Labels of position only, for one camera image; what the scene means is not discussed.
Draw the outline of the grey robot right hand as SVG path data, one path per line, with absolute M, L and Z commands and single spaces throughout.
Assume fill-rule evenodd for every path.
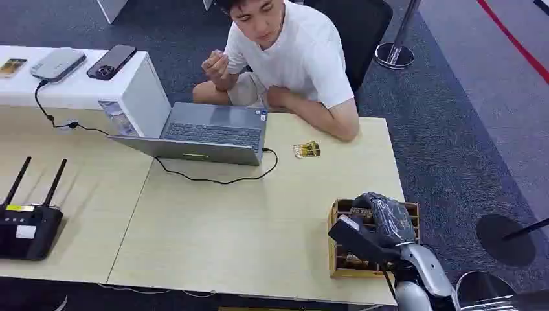
M 409 212 L 395 199 L 375 192 L 365 192 L 352 201 L 352 207 L 367 208 L 375 223 L 376 242 L 383 247 L 415 243 L 416 234 Z

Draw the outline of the person's left hand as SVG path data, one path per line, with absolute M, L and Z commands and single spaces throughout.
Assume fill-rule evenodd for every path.
M 285 87 L 271 86 L 265 94 L 269 109 L 274 112 L 288 112 L 286 101 L 290 95 L 290 90 Z

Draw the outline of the person's right hand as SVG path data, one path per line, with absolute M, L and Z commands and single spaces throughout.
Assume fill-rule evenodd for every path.
M 228 65 L 228 56 L 220 50 L 214 50 L 201 64 L 201 68 L 211 81 L 220 82 L 226 80 L 229 75 Z

